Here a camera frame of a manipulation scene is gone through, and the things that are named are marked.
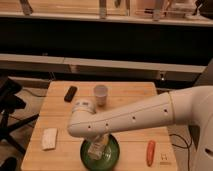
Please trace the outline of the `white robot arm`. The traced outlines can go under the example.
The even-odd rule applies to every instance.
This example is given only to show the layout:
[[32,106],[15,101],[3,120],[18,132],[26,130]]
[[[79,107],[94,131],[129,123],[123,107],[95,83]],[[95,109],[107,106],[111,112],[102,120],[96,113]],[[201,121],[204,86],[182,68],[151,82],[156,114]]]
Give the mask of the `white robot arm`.
[[94,114],[90,101],[78,100],[68,123],[68,132],[73,137],[93,140],[107,133],[171,124],[200,127],[192,171],[213,171],[213,86],[165,92],[100,114]]

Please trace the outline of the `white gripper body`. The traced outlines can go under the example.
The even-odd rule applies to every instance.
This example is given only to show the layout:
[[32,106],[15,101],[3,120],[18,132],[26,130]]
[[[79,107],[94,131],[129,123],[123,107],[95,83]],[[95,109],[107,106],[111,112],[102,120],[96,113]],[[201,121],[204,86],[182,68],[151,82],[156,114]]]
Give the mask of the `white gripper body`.
[[102,154],[108,144],[109,136],[108,135],[99,135],[95,137],[89,146],[88,155],[91,159],[100,160]]

